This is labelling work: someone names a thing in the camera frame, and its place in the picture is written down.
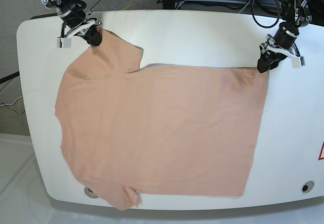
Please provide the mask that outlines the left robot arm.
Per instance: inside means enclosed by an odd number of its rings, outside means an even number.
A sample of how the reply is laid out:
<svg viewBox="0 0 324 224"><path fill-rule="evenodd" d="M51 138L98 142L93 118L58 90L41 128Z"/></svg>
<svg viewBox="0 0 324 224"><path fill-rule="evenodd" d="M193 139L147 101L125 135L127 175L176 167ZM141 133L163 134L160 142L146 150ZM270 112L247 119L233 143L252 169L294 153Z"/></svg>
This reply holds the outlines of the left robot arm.
<svg viewBox="0 0 324 224"><path fill-rule="evenodd" d="M296 45L296 39L300 34L299 28L307 26L312 20L308 0L274 0L277 15L272 25L262 25L257 21L254 13L255 1L252 0L251 4L251 14L255 23L265 29L278 25L275 35L266 35L266 42L259 45L259 73L276 68L286 58L291 59L293 68L305 66L305 59Z"/></svg>

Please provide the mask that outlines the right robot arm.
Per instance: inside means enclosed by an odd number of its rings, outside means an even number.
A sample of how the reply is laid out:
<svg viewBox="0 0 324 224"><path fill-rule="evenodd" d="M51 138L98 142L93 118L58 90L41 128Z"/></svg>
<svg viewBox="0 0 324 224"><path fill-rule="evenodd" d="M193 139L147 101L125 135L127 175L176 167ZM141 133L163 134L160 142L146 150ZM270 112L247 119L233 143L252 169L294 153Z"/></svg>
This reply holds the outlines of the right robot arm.
<svg viewBox="0 0 324 224"><path fill-rule="evenodd" d="M47 9L54 9L62 20L60 35L57 38L57 48L71 47L74 36L81 37L89 45L97 47L102 41L98 31L100 21L92 17L92 12L85 12L87 4L82 0L41 0Z"/></svg>

